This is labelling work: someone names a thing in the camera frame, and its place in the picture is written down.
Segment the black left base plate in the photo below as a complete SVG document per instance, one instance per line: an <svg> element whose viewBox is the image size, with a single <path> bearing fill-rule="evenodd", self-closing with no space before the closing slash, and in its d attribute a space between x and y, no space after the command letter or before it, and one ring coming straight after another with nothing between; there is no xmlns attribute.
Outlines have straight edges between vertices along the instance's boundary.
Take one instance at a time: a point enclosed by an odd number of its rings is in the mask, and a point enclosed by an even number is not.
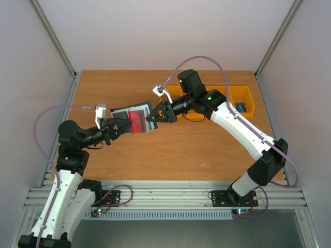
<svg viewBox="0 0 331 248"><path fill-rule="evenodd" d="M99 206L109 206L117 207L120 203L121 199L121 191L120 190L113 190L98 204Z"/></svg>

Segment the aluminium frame post left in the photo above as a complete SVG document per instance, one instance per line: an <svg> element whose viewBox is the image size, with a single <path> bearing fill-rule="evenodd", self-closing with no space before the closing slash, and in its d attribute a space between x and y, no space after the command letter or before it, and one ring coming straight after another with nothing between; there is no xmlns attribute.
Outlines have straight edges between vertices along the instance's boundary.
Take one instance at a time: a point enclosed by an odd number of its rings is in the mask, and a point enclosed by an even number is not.
<svg viewBox="0 0 331 248"><path fill-rule="evenodd" d="M50 21L48 20L44 10L42 9L41 4L39 3L38 0L29 0L28 1L32 8L34 9L41 25L43 26L44 30L46 31L47 35L49 36L51 42L53 43L54 47L56 48L58 54L60 55L62 61L64 62L69 74L71 77L74 79L77 75L75 72L65 50L63 49L63 46L61 45Z"/></svg>

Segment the black leather card holder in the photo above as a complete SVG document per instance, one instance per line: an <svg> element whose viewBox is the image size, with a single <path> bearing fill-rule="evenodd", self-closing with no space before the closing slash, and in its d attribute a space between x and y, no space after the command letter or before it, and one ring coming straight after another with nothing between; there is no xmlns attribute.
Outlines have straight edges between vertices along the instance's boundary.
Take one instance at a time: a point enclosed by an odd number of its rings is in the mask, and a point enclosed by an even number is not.
<svg viewBox="0 0 331 248"><path fill-rule="evenodd" d="M131 121L131 125L123 131L123 134L139 134L148 133L158 128L155 122L146 120L152 110L151 102L146 101L127 107L113 108L110 109L110 112L113 118Z"/></svg>

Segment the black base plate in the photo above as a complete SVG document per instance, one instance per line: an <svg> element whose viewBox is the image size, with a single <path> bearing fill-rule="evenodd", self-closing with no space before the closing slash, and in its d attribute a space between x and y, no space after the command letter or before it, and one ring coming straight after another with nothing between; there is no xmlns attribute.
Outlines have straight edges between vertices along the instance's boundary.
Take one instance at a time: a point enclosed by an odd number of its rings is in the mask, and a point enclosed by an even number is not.
<svg viewBox="0 0 331 248"><path fill-rule="evenodd" d="M99 206L109 206L117 207L120 203L121 199L121 191L120 190L113 190L98 204Z"/></svg>
<svg viewBox="0 0 331 248"><path fill-rule="evenodd" d="M209 191L207 197L212 201L213 207L257 207L259 205L256 191L250 191L238 203L232 203L227 197L226 190Z"/></svg>

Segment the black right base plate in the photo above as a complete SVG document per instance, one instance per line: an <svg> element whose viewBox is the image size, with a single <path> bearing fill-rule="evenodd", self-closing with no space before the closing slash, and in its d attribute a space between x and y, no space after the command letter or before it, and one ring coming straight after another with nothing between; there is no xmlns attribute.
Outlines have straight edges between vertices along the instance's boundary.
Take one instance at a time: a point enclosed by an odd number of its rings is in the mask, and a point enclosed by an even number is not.
<svg viewBox="0 0 331 248"><path fill-rule="evenodd" d="M226 190L209 191L207 197L212 201L213 207L257 207L259 205L256 191L250 191L238 203L232 203L227 197Z"/></svg>

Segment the blue card in bin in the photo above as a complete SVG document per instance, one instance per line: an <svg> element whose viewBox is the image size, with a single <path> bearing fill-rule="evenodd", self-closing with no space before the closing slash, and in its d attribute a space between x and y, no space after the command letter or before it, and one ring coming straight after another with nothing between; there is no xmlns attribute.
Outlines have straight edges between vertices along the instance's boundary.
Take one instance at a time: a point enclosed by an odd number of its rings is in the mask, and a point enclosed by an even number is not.
<svg viewBox="0 0 331 248"><path fill-rule="evenodd" d="M236 102L235 103L236 110L240 113L246 113L246 106L243 102Z"/></svg>

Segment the aluminium frame post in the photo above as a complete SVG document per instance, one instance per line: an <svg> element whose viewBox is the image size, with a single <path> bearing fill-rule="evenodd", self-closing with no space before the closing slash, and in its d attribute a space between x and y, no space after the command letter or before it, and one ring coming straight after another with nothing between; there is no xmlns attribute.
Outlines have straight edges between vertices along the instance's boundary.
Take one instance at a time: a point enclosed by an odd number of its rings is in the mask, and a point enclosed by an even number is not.
<svg viewBox="0 0 331 248"><path fill-rule="evenodd" d="M39 3L38 0L29 0L28 1L32 8L34 9L41 25L43 26L44 30L46 31L47 35L49 36L51 42L53 43L54 47L56 48L58 54L60 55L62 61L64 62L69 74L71 77L74 79L77 75L75 72L65 50L63 49L63 46L61 45L50 21L48 20L44 10L42 9L41 4Z"/></svg>
<svg viewBox="0 0 331 248"><path fill-rule="evenodd" d="M290 24L292 23L294 17L296 16L297 12L299 11L303 0L294 0L289 10L287 11L283 21L281 22L279 28L276 31L276 34L271 41L268 49L266 50L261 62L259 63L254 75L255 78L258 79L261 73L263 72L264 68L266 67L267 63L271 59L272 55L274 54L277 46L279 45L280 41L282 40L283 36L285 35L286 31L288 30Z"/></svg>

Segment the aluminium frame post right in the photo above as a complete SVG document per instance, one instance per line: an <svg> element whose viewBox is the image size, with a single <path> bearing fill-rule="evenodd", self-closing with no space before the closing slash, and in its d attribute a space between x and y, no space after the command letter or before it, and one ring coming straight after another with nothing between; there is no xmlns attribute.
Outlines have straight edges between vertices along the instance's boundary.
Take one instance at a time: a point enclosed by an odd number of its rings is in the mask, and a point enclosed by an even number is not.
<svg viewBox="0 0 331 248"><path fill-rule="evenodd" d="M281 22L279 28L276 31L276 34L271 41L268 49L266 50L261 62L259 63L254 75L255 78L258 79L261 73L263 72L264 68L266 67L267 63L271 59L272 55L274 54L277 46L279 45L280 41L282 40L283 36L285 35L286 31L288 30L290 24L292 23L294 17L296 16L297 12L299 11L303 0L294 0L289 10L287 11L283 21Z"/></svg>

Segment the aluminium rail base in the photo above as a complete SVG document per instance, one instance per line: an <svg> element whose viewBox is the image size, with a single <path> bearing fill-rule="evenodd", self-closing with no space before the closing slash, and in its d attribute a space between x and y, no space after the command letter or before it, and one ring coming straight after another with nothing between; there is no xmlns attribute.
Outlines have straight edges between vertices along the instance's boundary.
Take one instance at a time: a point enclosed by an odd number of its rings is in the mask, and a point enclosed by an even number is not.
<svg viewBox="0 0 331 248"><path fill-rule="evenodd" d="M123 187L130 185L132 191ZM149 181L149 180L103 180L103 188L110 190L121 185L123 203L128 209L210 209L212 201L207 197L209 191L225 190L229 181ZM257 209L306 209L307 203L301 189L285 189L269 184L256 190Z"/></svg>

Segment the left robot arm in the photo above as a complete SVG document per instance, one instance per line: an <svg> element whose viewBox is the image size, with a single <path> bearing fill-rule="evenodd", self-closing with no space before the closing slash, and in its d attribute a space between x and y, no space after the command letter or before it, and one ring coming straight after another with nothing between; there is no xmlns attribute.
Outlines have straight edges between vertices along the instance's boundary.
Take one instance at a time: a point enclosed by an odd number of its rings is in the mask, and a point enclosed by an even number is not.
<svg viewBox="0 0 331 248"><path fill-rule="evenodd" d="M22 235L18 247L71 247L75 230L89 207L104 200L102 184L83 180L91 145L118 139L129 127L129 119L103 119L98 126L82 129L73 120L58 127L58 157L55 179L44 209L30 234Z"/></svg>

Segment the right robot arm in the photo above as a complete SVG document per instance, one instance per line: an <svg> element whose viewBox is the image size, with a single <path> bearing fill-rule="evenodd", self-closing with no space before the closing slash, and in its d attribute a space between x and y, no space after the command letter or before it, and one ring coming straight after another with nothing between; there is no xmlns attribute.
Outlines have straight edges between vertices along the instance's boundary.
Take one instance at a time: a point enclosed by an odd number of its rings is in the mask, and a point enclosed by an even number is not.
<svg viewBox="0 0 331 248"><path fill-rule="evenodd" d="M216 89L207 90L195 70L178 76L183 95L172 99L161 85L153 88L157 96L166 96L147 116L150 122L176 122L177 116L190 110L202 114L228 131L255 160L247 171L227 189L227 199L233 206L246 200L247 194L259 186L268 185L285 166L288 151L285 140L275 140L261 132L239 113L227 97Z"/></svg>

